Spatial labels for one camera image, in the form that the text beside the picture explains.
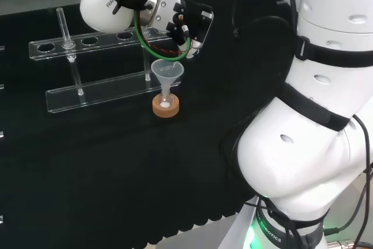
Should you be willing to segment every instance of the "green cable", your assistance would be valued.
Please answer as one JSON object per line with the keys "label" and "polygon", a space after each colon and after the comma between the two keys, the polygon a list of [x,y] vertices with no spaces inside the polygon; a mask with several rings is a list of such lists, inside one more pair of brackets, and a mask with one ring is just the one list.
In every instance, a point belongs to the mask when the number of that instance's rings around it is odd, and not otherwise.
{"label": "green cable", "polygon": [[163,57],[161,55],[158,55],[156,52],[154,52],[151,48],[149,48],[149,46],[144,42],[144,40],[142,39],[140,33],[139,33],[139,30],[137,28],[138,26],[138,11],[135,11],[135,31],[136,31],[136,35],[138,36],[138,39],[142,45],[142,47],[144,47],[148,52],[150,52],[152,55],[154,55],[155,57],[157,58],[160,58],[160,59],[163,59],[165,61],[178,61],[182,58],[184,58],[188,53],[189,53],[189,49],[191,47],[191,39],[188,38],[187,39],[187,42],[186,42],[186,51],[183,52],[180,56],[176,57],[176,58],[167,58],[167,57]]}

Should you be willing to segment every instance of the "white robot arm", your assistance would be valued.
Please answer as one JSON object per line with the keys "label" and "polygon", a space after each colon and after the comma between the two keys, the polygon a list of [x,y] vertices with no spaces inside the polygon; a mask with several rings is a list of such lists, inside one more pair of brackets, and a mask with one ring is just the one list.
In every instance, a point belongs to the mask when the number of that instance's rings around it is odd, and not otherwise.
{"label": "white robot arm", "polygon": [[[302,44],[286,85],[242,135],[238,161],[252,188],[307,222],[326,215],[366,168],[363,130],[352,116],[373,135],[372,0],[301,0],[297,27]],[[254,222],[261,248],[286,248],[285,228],[261,212]],[[298,229],[302,248],[328,248],[320,226]],[[307,247],[312,238],[318,243]]]}
{"label": "white robot arm", "polygon": [[[192,48],[187,58],[193,57],[202,48],[213,21],[212,11],[204,9],[208,6],[201,5],[197,9],[195,7],[192,3],[185,3],[184,0],[81,0],[80,2],[83,20],[93,29],[104,33],[122,32],[132,23],[134,10],[140,10],[141,25],[154,27],[170,35],[178,43],[181,51],[185,51],[187,47],[182,36],[185,30],[175,26],[177,24],[175,16],[183,13],[185,26],[189,27],[189,35],[193,38]],[[188,26],[188,19],[192,17],[197,17],[201,22],[198,29]]]}

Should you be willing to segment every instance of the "table surface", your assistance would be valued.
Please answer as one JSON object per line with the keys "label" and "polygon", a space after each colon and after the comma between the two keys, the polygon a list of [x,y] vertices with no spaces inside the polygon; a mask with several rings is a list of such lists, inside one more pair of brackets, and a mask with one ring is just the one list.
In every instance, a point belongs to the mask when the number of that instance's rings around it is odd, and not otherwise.
{"label": "table surface", "polygon": [[[200,57],[182,61],[179,114],[152,113],[154,93],[50,114],[45,91],[73,84],[66,58],[29,59],[28,42],[60,37],[55,9],[0,17],[0,246],[144,248],[219,220],[253,193],[226,176],[218,142],[282,83],[292,59],[289,18],[278,0],[199,0],[215,20]],[[90,32],[77,5],[71,34]],[[140,71],[139,46],[78,56],[82,82]],[[240,193],[238,199],[233,195]]]}

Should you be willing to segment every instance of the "clear acrylic rack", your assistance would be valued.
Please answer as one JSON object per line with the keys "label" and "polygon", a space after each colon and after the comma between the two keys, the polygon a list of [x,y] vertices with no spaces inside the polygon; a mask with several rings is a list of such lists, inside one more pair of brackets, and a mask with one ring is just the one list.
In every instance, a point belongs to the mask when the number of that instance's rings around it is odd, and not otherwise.
{"label": "clear acrylic rack", "polygon": [[[150,70],[149,53],[144,48],[142,48],[144,71],[82,84],[76,62],[77,54],[140,45],[140,41],[134,28],[118,34],[97,32],[70,36],[62,8],[57,9],[57,16],[63,37],[29,43],[31,59],[39,61],[66,56],[70,64],[75,84],[46,91],[49,112],[62,112],[161,89],[158,79]],[[143,34],[149,42],[170,40],[168,36],[154,28],[143,28]],[[180,81],[177,80],[172,87],[179,84]]]}

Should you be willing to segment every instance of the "funnel stem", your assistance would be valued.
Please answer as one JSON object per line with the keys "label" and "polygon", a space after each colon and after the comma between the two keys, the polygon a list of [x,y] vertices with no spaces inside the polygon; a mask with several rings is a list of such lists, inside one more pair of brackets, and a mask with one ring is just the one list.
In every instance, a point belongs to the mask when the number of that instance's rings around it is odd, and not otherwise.
{"label": "funnel stem", "polygon": [[167,96],[170,94],[170,87],[169,86],[162,86],[162,98],[166,99]]}

